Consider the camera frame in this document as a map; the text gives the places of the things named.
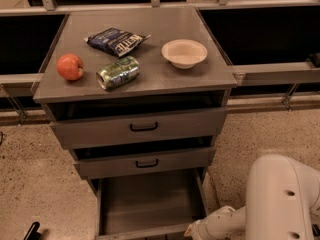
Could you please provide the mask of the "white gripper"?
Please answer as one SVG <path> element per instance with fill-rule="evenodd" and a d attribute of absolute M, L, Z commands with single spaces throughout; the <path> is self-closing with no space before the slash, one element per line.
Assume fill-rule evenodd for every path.
<path fill-rule="evenodd" d="M 184 232 L 184 237 L 191 237 L 193 240 L 213 239 L 208 231 L 207 223 L 204 220 L 197 220 L 190 224 Z"/>

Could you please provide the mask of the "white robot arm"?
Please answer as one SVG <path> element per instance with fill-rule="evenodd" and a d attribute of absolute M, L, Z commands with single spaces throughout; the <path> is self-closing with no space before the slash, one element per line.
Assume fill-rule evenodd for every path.
<path fill-rule="evenodd" d="M 259 157 L 250 168 L 245 206 L 224 206 L 190 224 L 192 240 L 220 240 L 237 231 L 246 240 L 315 240 L 320 171 L 282 155 Z"/>

